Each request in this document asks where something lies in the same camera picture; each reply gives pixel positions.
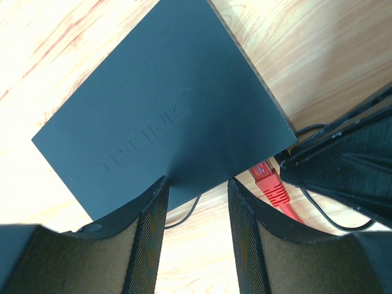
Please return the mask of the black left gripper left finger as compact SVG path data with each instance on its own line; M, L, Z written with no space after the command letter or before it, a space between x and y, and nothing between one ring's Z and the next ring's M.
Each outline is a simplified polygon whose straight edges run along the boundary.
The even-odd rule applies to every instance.
M153 293L168 179L76 232L1 226L2 293Z

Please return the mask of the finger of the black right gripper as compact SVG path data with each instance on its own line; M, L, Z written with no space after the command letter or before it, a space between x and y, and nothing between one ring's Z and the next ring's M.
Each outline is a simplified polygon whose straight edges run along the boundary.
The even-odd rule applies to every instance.
M344 127L353 124L360 116L364 115L366 111L375 110L379 103L383 103L384 100L391 95L391 82L377 90L375 93L370 95L368 98L363 100L360 104L352 108L347 113L335 119L333 122L325 125L318 132L311 135L305 141L301 142L298 146L294 147L291 151L291 155L295 155L302 152L306 148L310 148L312 145L318 143L325 137L337 133Z
M391 107L321 134L282 161L282 180L391 225Z

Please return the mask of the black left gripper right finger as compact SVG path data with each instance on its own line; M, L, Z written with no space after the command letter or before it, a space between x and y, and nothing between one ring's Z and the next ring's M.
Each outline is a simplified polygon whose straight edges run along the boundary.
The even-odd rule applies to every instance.
M301 224L228 182L241 293L390 293L391 233L331 235Z

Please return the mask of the black network switch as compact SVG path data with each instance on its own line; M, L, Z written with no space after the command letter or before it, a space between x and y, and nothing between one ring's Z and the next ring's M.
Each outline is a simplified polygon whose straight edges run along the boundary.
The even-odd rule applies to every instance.
M32 138L93 220L162 176L177 208L297 141L209 1L159 1Z

